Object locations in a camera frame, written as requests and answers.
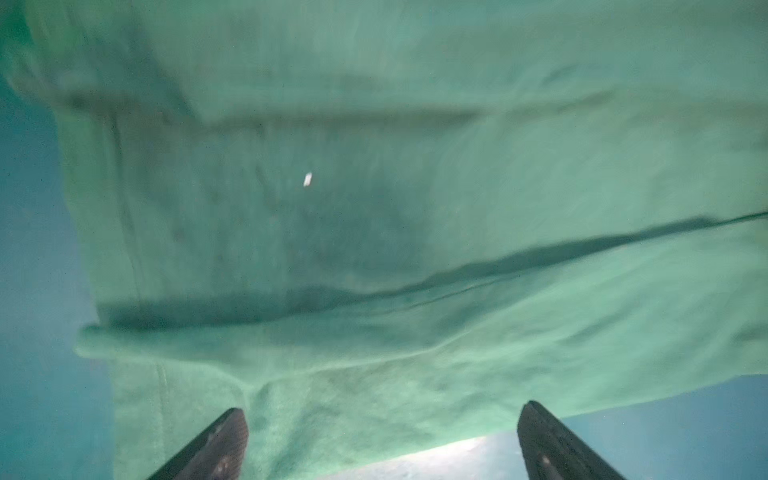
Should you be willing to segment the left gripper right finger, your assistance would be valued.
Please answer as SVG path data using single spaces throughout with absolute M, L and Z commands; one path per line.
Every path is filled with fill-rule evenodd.
M 523 406 L 517 436 L 530 480 L 626 480 L 539 402 Z

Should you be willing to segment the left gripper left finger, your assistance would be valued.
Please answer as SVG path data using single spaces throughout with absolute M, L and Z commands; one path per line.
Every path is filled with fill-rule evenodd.
M 244 411 L 230 408 L 149 480 L 237 480 L 245 460 L 248 437 Z

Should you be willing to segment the dark green t-shirt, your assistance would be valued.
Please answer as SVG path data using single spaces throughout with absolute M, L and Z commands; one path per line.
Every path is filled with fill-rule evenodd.
M 763 1 L 5 1 L 119 479 L 311 479 L 767 370 Z

